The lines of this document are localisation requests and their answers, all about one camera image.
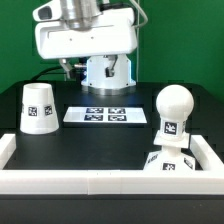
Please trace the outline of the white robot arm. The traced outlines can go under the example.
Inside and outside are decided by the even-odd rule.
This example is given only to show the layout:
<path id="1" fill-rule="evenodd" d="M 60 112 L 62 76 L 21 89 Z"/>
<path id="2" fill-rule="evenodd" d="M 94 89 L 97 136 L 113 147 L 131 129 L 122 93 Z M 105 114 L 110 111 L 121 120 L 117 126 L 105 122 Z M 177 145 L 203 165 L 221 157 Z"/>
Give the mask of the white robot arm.
<path id="1" fill-rule="evenodd" d="M 50 0 L 33 11 L 39 55 L 57 59 L 67 72 L 69 60 L 79 58 L 85 71 L 85 91 L 117 95 L 135 88 L 128 55 L 138 47 L 138 16 L 145 16 L 136 0 Z"/>

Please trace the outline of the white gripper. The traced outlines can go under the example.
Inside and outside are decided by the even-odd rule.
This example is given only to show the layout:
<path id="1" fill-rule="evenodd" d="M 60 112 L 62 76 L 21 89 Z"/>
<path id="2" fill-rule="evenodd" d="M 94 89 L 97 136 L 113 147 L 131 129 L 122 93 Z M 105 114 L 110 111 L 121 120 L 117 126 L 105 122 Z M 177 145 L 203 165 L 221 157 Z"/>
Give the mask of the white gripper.
<path id="1" fill-rule="evenodd" d="M 131 8 L 104 11 L 88 30 L 73 30 L 64 21 L 41 22 L 35 28 L 36 45 L 44 59 L 105 57 L 105 76 L 115 74 L 116 54 L 130 54 L 137 47 L 134 12 Z M 72 70 L 67 59 L 59 63 L 70 78 Z"/>

